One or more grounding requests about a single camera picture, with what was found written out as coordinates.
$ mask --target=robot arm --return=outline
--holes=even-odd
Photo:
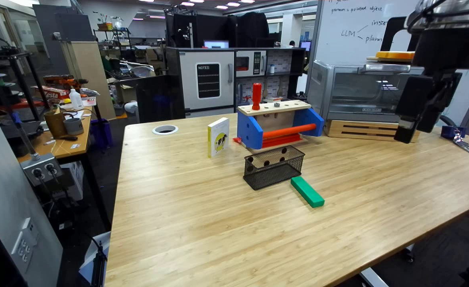
[[[423,0],[407,27],[419,35],[414,63],[425,71],[409,79],[398,103],[399,141],[411,141],[415,129],[435,127],[455,94],[457,68],[469,68],[469,0]]]

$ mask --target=white cabinet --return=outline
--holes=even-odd
[[[181,51],[186,110],[235,105],[234,51]]]

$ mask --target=electrical outlet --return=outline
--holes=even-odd
[[[34,156],[33,159],[21,162],[21,165],[33,186],[39,186],[63,173],[58,161],[50,153]]]
[[[34,250],[39,245],[39,235],[39,229],[36,228],[31,216],[28,216],[12,248],[12,258],[23,274],[28,271],[31,264]]]

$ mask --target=wooden table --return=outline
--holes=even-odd
[[[85,108],[82,118],[84,132],[77,135],[77,140],[55,138],[50,130],[45,130],[42,135],[33,140],[33,145],[39,154],[52,153],[60,162],[80,161],[85,167],[87,178],[92,186],[92,194],[100,208],[100,215],[106,224],[106,229],[111,229],[112,220],[107,212],[109,202],[104,204],[103,194],[93,170],[93,165],[88,157],[88,143],[90,143],[90,129],[92,129],[92,108]],[[31,154],[18,157],[20,162],[29,161]]]
[[[206,156],[221,116],[128,125],[107,285],[331,285],[469,210],[469,153],[439,132],[415,143],[320,137],[304,177],[326,197],[312,208],[283,181],[243,180],[248,149]],[[237,118],[230,114],[232,135]]]

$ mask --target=green block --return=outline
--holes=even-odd
[[[312,207],[326,204],[326,199],[304,177],[294,177],[293,184]]]

